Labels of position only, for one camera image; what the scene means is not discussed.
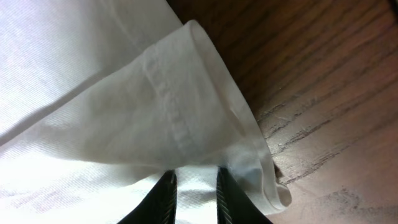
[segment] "black object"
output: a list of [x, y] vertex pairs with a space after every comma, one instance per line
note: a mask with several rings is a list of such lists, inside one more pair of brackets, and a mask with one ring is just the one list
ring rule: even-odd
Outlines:
[[[173, 224], [176, 207], [177, 177], [170, 170], [119, 224]], [[221, 167], [217, 175], [217, 217], [218, 224], [272, 224], [253, 205], [228, 170]]]

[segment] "wooden table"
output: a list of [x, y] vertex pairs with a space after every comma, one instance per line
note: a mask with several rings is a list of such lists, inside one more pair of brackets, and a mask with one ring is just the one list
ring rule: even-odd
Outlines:
[[398, 223], [388, 0], [168, 0], [207, 31], [292, 192], [282, 223]]

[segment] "folded cloth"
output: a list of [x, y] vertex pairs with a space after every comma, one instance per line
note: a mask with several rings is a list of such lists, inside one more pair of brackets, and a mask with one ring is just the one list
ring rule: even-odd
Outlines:
[[263, 214], [289, 205], [247, 103], [190, 21], [0, 148], [0, 222], [117, 223], [176, 169], [176, 223], [216, 223], [218, 166]]

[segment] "white fabric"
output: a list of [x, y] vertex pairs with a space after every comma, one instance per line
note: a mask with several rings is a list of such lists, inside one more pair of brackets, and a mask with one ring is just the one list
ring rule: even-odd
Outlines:
[[117, 223], [167, 169], [177, 169], [176, 223], [216, 223], [217, 166], [262, 213], [289, 205], [248, 105], [196, 22], [178, 28], [161, 0], [60, 2], [26, 7], [42, 18], [31, 22], [46, 28], [37, 34], [28, 13], [16, 14], [20, 2], [0, 18], [0, 223]]

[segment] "wood grain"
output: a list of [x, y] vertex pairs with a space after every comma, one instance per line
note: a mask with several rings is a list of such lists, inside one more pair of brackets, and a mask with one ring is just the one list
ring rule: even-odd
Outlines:
[[292, 191], [274, 223], [398, 223], [388, 0], [168, 0], [207, 31]]

